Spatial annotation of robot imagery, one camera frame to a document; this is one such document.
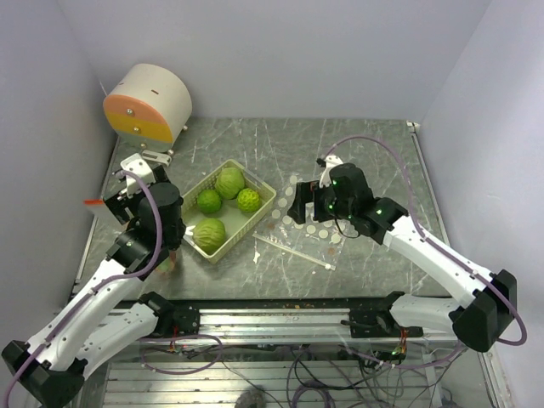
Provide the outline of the clear bag white dots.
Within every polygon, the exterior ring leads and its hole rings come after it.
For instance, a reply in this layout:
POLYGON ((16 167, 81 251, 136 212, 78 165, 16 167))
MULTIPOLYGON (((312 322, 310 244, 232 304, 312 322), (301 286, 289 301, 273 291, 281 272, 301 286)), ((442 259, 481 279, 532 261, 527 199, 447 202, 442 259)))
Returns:
POLYGON ((259 224, 253 236, 283 252, 289 252, 327 270, 335 270, 345 242, 335 223, 314 221, 312 201, 304 207, 302 224, 297 224, 287 214, 295 198, 296 184, 302 181, 297 173, 289 176, 278 190, 270 214, 259 224))

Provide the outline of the green custard apple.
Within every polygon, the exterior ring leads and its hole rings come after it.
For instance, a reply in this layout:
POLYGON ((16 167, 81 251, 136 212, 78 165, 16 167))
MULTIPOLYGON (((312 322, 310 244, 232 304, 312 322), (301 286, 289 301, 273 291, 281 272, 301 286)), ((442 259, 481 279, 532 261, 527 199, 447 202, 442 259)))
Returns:
POLYGON ((196 204, 202 213, 216 213, 222 207, 222 198, 216 190, 203 190, 197 196, 196 204))
POLYGON ((238 208, 244 213, 254 213, 261 207, 261 198, 256 190, 245 188, 236 197, 238 208))

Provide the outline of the clear bag orange zipper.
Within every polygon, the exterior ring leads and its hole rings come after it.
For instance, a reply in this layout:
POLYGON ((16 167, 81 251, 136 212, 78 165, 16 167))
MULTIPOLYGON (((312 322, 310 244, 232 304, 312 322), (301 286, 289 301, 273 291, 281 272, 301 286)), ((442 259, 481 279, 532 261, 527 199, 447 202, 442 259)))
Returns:
MULTIPOLYGON (((117 235, 121 234, 128 226, 128 222, 119 221, 117 219, 102 199, 85 200, 84 205, 99 221, 106 224, 117 235)), ((175 264, 176 255, 174 252, 170 252, 168 258, 163 261, 156 270, 163 274, 171 273, 174 270, 175 264)))

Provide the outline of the small green cabbage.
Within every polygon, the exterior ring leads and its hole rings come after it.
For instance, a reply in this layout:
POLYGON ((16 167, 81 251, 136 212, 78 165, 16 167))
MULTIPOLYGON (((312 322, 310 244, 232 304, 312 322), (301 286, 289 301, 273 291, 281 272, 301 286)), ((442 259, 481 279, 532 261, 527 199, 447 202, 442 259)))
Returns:
POLYGON ((193 229, 192 238, 202 251, 213 254, 226 241, 224 223, 217 218, 204 218, 193 229))

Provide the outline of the large green cabbage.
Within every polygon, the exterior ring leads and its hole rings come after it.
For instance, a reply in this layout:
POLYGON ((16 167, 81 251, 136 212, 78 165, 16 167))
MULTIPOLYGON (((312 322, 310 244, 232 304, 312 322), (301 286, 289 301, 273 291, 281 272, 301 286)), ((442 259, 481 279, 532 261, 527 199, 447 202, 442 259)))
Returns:
POLYGON ((239 168, 226 167, 216 178, 215 190, 223 199, 232 200, 245 188, 245 185, 244 175, 239 168))

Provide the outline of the pale green perforated basket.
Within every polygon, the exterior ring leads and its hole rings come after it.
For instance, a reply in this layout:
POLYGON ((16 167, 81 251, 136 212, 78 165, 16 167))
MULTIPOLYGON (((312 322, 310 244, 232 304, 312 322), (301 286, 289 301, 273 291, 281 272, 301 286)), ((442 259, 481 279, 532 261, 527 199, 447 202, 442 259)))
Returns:
POLYGON ((232 159, 184 194, 184 240, 215 264, 271 211, 276 191, 232 159))

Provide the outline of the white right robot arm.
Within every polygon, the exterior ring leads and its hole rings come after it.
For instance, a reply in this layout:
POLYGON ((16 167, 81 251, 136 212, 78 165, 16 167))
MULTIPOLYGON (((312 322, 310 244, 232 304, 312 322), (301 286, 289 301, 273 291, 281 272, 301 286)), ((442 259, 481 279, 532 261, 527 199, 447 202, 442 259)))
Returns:
POLYGON ((413 326, 450 332, 474 351, 489 351, 514 319, 516 278, 506 270, 494 274, 469 262, 421 227, 399 203, 374 196, 363 171, 353 163, 329 156, 322 164, 319 179, 297 183, 289 217, 305 224, 306 206, 311 204, 316 222, 347 221, 358 236, 409 259, 450 295, 393 293, 387 308, 374 317, 376 329, 387 337, 413 326))

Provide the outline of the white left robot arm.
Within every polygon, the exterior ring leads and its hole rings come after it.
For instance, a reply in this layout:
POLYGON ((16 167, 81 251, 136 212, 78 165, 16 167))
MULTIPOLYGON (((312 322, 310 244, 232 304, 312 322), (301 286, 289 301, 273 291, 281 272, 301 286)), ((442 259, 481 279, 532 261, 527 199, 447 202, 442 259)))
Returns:
POLYGON ((105 205, 127 228, 114 240, 86 286, 38 333, 13 340, 2 351, 12 375, 1 405, 9 406, 20 384, 44 407, 64 407, 106 360, 142 337, 165 337, 173 316, 161 308, 137 304, 117 323, 99 323, 127 294, 177 250, 185 227, 183 199, 160 165, 142 159, 122 166, 126 189, 105 205))

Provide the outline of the small white grey block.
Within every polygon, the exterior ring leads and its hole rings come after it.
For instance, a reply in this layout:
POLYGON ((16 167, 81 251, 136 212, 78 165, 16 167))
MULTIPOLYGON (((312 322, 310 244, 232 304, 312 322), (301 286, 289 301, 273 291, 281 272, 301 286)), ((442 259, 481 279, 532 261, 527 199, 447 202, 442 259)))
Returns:
POLYGON ((172 157, 169 154, 159 153, 152 150, 143 150, 140 155, 148 162, 160 163, 167 167, 172 162, 172 157))

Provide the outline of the round drawer cabinet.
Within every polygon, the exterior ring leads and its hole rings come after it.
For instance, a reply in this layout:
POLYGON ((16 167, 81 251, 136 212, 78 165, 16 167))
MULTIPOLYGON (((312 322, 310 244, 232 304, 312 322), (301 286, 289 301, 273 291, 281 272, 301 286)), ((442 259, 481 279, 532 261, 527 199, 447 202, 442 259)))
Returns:
POLYGON ((141 63, 105 97, 103 109, 108 123, 127 143, 162 153, 171 150, 186 129, 192 100, 174 73, 141 63))

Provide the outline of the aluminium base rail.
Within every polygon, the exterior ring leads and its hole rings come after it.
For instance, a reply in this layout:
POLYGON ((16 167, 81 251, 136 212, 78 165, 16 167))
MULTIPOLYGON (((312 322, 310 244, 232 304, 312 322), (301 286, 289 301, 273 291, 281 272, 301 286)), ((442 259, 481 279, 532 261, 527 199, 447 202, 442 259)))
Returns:
POLYGON ((394 292, 384 298, 282 301, 169 302, 149 292, 130 309, 93 312, 81 328, 63 309, 47 324, 49 340, 132 339, 147 343, 208 342, 281 344, 350 342, 360 338, 422 337, 425 331, 453 335, 457 313, 451 298, 413 297, 394 292))

